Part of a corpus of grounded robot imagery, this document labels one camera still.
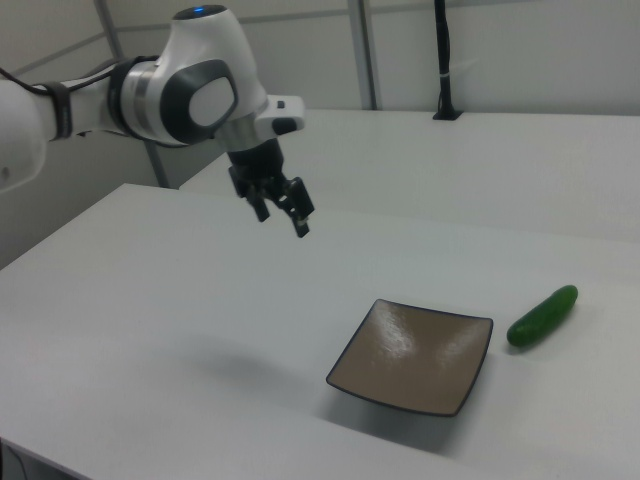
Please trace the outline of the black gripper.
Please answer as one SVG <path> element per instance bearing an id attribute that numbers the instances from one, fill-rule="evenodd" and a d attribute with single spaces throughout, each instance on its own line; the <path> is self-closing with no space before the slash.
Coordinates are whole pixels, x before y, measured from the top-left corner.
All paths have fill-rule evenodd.
<path id="1" fill-rule="evenodd" d="M 300 177 L 287 179 L 283 173 L 284 155 L 277 139 L 244 151 L 228 154 L 229 174 L 237 195 L 252 206 L 260 223 L 270 217 L 265 199 L 275 198 L 290 218 L 298 238 L 310 228 L 309 216 L 315 211 L 307 188 Z"/>

